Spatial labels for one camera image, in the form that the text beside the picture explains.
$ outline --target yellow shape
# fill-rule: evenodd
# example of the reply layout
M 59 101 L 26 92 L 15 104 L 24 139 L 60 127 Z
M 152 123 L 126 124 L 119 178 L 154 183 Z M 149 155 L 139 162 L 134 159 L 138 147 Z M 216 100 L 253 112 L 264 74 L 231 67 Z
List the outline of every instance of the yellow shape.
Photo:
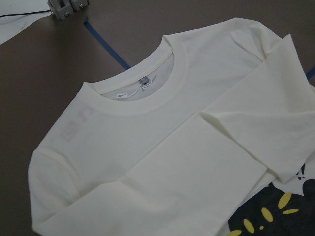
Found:
M 251 234 L 255 233 L 254 226 L 248 219 L 244 219 L 243 223 L 248 232 L 250 232 Z
M 296 213 L 296 212 L 298 212 L 298 211 L 299 211 L 299 209 L 285 210 L 285 211 L 283 212 L 283 215 L 293 214 L 293 213 Z
M 290 201 L 292 196 L 292 193 L 285 193 L 282 195 L 282 197 L 280 198 L 279 202 L 278 202 L 278 208 L 282 209 L 284 208 L 288 202 Z
M 267 208 L 263 207 L 261 209 L 261 214 L 266 219 L 266 221 L 268 221 L 269 223 L 274 221 L 272 214 L 270 213 L 270 211 Z
M 238 236 L 242 233 L 241 230 L 233 230 L 227 236 Z

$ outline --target black cable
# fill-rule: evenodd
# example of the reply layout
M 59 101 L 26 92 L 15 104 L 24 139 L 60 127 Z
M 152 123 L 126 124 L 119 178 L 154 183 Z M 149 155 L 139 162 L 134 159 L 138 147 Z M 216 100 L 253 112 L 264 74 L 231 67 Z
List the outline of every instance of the black cable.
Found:
M 38 13 L 46 13 L 46 12 L 50 12 L 50 10 L 46 10 L 46 11 L 35 11 L 35 12 L 27 12 L 27 13 L 19 13 L 19 14 L 8 14 L 8 15 L 2 15 L 1 17 L 5 17 L 5 16 L 21 16 L 21 15 L 32 15 L 32 14 L 38 14 Z

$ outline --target metal clamp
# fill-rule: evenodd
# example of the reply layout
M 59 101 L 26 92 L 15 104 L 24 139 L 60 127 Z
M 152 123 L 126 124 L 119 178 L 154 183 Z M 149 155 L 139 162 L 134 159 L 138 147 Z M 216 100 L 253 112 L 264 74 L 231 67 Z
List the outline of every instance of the metal clamp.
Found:
M 48 0 L 47 4 L 52 15 L 61 21 L 90 5 L 89 0 Z

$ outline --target blue tape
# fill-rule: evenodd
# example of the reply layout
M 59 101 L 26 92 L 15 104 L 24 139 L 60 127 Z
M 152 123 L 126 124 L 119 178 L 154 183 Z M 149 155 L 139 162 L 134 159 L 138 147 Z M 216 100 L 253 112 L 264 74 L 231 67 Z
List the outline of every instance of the blue tape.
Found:
M 91 26 L 91 24 L 88 21 L 88 18 L 84 21 L 84 26 L 87 28 L 87 30 L 92 34 L 92 36 L 103 46 L 103 48 L 108 51 L 108 53 L 125 69 L 130 69 L 130 66 L 127 64 L 127 62 L 124 61 L 116 52 L 115 50 L 109 46 L 109 44 L 96 32 L 96 30 Z
M 315 66 L 306 73 L 306 78 L 309 80 L 313 75 L 315 75 Z

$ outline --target crew neckline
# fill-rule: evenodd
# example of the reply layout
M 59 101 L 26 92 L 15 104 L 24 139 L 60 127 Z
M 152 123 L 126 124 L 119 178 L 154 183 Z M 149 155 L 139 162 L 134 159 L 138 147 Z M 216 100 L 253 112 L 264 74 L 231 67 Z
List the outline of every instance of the crew neckline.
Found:
M 137 82 L 160 67 L 173 54 L 174 63 L 165 84 L 147 97 L 134 101 L 113 100 L 102 94 Z M 154 110 L 172 99 L 180 89 L 186 68 L 185 52 L 176 34 L 165 35 L 157 49 L 136 66 L 105 80 L 84 82 L 77 97 L 109 113 L 137 114 Z

